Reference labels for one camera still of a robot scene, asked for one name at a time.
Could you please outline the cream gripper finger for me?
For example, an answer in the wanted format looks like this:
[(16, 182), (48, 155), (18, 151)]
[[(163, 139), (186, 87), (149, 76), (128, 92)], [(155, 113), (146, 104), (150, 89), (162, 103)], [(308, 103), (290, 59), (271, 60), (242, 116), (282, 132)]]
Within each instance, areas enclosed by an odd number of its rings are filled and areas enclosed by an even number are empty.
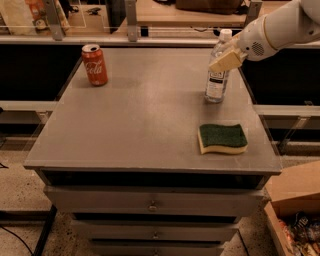
[(236, 46), (238, 41), (239, 41), (239, 38), (237, 36), (234, 36), (228, 41), (228, 44), (232, 46)]
[(209, 70), (212, 72), (229, 71), (240, 67), (245, 58), (246, 54), (240, 49), (228, 49), (209, 64)]

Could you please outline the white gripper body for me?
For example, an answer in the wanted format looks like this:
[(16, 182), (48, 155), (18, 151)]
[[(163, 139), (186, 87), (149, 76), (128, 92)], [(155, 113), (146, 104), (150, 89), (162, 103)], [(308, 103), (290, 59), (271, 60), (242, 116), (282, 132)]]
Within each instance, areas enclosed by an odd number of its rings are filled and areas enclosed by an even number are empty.
[(261, 16), (239, 33), (237, 45), (250, 61), (260, 61), (277, 53), (267, 38), (265, 20), (266, 16)]

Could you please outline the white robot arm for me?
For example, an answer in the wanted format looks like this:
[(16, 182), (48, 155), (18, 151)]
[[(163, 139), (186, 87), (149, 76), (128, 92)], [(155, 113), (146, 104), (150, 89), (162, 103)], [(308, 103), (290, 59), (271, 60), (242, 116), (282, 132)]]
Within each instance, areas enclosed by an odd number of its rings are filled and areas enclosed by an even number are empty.
[(213, 72), (238, 68), (245, 59), (260, 61), (294, 44), (320, 38), (320, 0), (291, 0), (249, 23), (209, 64)]

